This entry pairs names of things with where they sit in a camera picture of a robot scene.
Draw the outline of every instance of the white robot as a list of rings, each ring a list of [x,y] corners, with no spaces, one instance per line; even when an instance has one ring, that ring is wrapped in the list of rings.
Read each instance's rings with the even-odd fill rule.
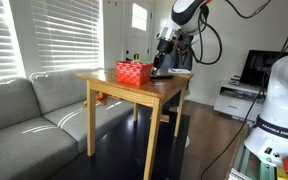
[[[163,63],[164,54],[172,50],[173,41],[181,38],[181,33],[196,35],[200,32],[199,16],[207,18],[208,2],[177,0],[174,3],[166,26],[156,36],[159,44],[153,75]],[[244,143],[262,162],[271,166],[282,166],[282,159],[288,157],[288,56],[274,64],[263,111]]]

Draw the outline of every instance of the table leg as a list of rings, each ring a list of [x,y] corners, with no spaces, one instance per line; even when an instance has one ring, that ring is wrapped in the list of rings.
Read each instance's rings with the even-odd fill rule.
[[[152,112],[152,120],[150,126],[150,134],[147,145],[147,154],[145,161],[145,170],[144,170],[144,179],[151,179],[153,165],[154,165],[154,157],[155,157],[155,149],[156,142],[158,137],[158,130],[160,124],[160,116],[161,116],[161,103],[160,99],[155,98]]]
[[[180,124],[181,124],[181,116],[182,116],[182,108],[183,108],[183,102],[184,102],[184,97],[185,97],[185,91],[186,91],[186,86],[184,86],[181,90],[180,102],[179,102],[178,109],[177,109],[177,117],[176,117],[174,137],[177,137],[178,130],[179,130]]]
[[[137,103],[134,103],[133,116],[134,116],[134,121],[137,121],[138,120],[138,104]]]
[[[95,91],[91,89],[91,82],[87,81],[87,155],[95,154]]]

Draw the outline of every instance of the wooden table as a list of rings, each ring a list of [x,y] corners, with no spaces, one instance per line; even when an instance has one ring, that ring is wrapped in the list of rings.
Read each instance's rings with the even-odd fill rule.
[[[134,102],[134,121],[137,120],[138,104],[152,107],[152,119],[145,161],[144,179],[151,179],[162,105],[181,91],[174,136],[177,137],[186,85],[192,74],[173,74],[162,86],[145,83],[141,86],[117,81],[115,69],[101,69],[76,74],[87,81],[87,154],[95,153],[95,93],[104,92]]]

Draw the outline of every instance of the white cabinet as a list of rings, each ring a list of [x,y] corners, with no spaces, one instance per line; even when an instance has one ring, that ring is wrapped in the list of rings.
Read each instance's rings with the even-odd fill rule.
[[[228,80],[223,80],[218,91],[214,110],[232,115],[235,119],[244,120],[249,108],[256,98],[260,87],[250,85],[233,85]],[[249,120],[255,121],[261,113],[265,96],[260,95],[254,104]]]

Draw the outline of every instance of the white door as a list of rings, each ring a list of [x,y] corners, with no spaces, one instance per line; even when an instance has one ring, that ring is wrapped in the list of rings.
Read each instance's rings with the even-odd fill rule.
[[[148,59],[150,57],[150,32],[152,5],[147,1],[125,1],[126,13],[126,59]]]

